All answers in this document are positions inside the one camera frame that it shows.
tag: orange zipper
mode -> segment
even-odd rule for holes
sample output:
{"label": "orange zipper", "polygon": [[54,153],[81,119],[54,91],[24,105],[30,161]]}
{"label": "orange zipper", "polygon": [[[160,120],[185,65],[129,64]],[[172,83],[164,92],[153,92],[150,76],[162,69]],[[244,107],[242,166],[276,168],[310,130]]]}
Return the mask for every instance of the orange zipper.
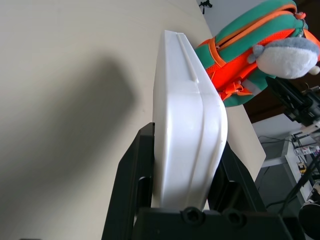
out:
{"label": "orange zipper", "polygon": [[223,39],[221,39],[219,42],[216,43],[216,47],[220,50],[228,47],[232,43],[238,41],[239,39],[243,38],[247,34],[251,33],[255,29],[259,28],[261,25],[265,24],[266,22],[281,16],[290,14],[293,15],[293,13],[289,10],[292,10],[294,13],[297,12],[297,7],[294,4],[287,4],[283,5],[276,10],[268,13],[265,16],[262,16],[258,19],[256,19],[253,22],[250,22],[249,24],[243,26],[242,28],[238,29],[237,31],[233,32],[232,34],[225,36]]}

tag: backpack strap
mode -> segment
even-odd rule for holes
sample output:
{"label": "backpack strap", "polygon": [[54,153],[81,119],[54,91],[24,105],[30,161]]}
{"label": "backpack strap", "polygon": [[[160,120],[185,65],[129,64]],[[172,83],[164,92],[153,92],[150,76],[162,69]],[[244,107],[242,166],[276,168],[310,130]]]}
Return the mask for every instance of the backpack strap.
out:
{"label": "backpack strap", "polygon": [[307,29],[304,29],[305,38],[316,44],[320,48],[320,41]]}

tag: gray plush toy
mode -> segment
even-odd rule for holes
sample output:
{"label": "gray plush toy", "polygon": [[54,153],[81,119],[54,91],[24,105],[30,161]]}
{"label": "gray plush toy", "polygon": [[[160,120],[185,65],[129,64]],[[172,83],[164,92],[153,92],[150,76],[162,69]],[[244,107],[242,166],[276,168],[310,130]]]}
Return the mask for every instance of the gray plush toy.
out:
{"label": "gray plush toy", "polygon": [[288,37],[266,46],[255,45],[247,61],[264,73],[283,79],[296,79],[307,73],[317,75],[319,47],[304,37]]}

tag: white wall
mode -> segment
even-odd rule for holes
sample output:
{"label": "white wall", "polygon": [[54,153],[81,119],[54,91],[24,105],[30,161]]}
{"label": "white wall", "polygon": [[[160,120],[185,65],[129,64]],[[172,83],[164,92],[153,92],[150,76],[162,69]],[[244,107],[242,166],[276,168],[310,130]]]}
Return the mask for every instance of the white wall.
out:
{"label": "white wall", "polygon": [[277,137],[287,135],[292,131],[299,130],[301,124],[296,121],[291,121],[284,114],[273,116],[262,121],[252,124],[256,135]]}
{"label": "white wall", "polygon": [[[196,0],[198,4],[205,0]],[[234,19],[254,8],[265,0],[210,0],[212,8],[205,8],[204,18],[212,36],[231,23]]]}

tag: stuffed animal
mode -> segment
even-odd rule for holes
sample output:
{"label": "stuffed animal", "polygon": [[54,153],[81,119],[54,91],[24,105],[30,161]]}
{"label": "stuffed animal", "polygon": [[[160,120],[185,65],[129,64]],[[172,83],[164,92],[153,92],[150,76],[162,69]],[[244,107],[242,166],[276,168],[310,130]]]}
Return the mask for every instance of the stuffed animal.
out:
{"label": "stuffed animal", "polygon": [[266,46],[253,46],[253,54],[247,61],[256,62],[264,73],[283,79],[297,79],[307,73],[317,75],[319,47],[304,37],[288,37],[275,40]]}

